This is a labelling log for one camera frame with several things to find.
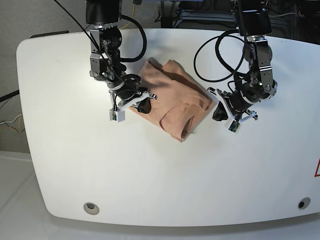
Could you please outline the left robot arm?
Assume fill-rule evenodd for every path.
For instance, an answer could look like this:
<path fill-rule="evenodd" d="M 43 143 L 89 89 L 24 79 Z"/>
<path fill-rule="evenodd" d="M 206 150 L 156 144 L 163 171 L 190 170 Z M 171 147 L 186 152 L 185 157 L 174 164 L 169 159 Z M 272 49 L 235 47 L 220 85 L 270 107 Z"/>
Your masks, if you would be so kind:
<path fill-rule="evenodd" d="M 271 60 L 272 50 L 265 36 L 272 32 L 266 0 L 234 0 L 232 1 L 233 17 L 237 23 L 237 32 L 243 37 L 242 59 L 248 62 L 249 70 L 244 75 L 237 68 L 229 66 L 220 54 L 220 43 L 235 31 L 222 33 L 215 43 L 215 53 L 219 62 L 233 74 L 235 90 L 222 92 L 212 118 L 225 121 L 228 114 L 236 120 L 249 108 L 262 100 L 273 97 L 278 84 L 273 78 Z"/>

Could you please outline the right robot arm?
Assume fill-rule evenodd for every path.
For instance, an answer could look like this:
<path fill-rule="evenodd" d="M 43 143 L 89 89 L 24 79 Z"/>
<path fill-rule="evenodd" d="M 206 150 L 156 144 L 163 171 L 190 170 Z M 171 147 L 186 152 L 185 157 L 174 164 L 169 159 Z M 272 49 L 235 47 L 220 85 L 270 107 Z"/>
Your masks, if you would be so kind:
<path fill-rule="evenodd" d="M 105 82 L 109 88 L 113 104 L 111 115 L 123 107 L 135 108 L 139 113 L 148 114 L 151 99 L 156 99 L 147 87 L 140 86 L 141 77 L 126 73 L 126 63 L 140 60 L 147 50 L 147 36 L 142 26 L 133 18 L 121 14 L 119 0 L 86 1 L 86 23 L 93 27 L 89 32 L 91 40 L 90 76 Z M 139 29 L 142 37 L 142 50 L 133 58 L 121 57 L 122 34 L 118 29 L 119 20 L 127 20 Z"/>

